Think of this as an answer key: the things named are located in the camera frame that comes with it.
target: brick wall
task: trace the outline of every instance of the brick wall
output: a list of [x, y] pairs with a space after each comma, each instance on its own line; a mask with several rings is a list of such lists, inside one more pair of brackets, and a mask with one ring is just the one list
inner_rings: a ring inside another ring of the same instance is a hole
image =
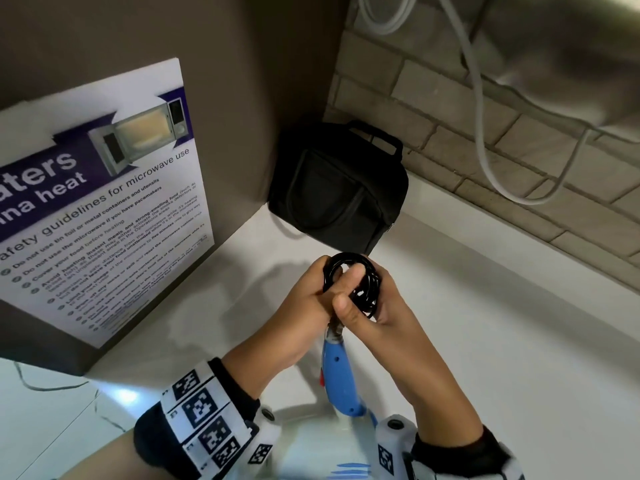
[[[560, 195], [522, 207], [496, 193], [479, 167], [469, 87], [457, 40], [437, 8], [418, 3], [388, 36], [370, 33], [352, 11], [324, 120], [355, 117], [397, 136], [408, 170], [640, 290], [640, 144], [594, 134]], [[543, 195], [583, 126], [490, 82], [484, 93], [494, 171], [514, 193]]]

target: safety guidelines poster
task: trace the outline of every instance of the safety guidelines poster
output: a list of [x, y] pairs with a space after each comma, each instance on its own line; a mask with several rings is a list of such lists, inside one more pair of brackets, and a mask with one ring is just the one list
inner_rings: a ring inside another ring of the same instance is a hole
[[0, 113], [0, 299], [95, 347], [213, 245], [177, 59]]

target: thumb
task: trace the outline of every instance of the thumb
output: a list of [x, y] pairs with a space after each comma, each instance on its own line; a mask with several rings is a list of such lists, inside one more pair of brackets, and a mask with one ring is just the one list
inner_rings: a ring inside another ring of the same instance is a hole
[[335, 314], [342, 324], [351, 330], [364, 345], [370, 347], [378, 334], [376, 324], [366, 318], [345, 293], [335, 295], [332, 304]]

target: microwave image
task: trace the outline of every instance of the microwave image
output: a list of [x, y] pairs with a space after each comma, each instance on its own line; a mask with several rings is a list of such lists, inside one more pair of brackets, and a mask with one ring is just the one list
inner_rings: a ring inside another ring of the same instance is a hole
[[110, 176], [115, 177], [127, 165], [188, 133], [182, 101], [178, 98], [117, 123], [94, 128], [88, 135]]

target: blue handle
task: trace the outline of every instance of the blue handle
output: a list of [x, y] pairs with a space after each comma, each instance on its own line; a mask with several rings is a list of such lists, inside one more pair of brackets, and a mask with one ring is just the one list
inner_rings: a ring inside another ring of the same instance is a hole
[[324, 388], [329, 402], [344, 415], [364, 416], [367, 407], [358, 396], [356, 382], [353, 379], [349, 357], [343, 342], [332, 344], [324, 341], [322, 368]]

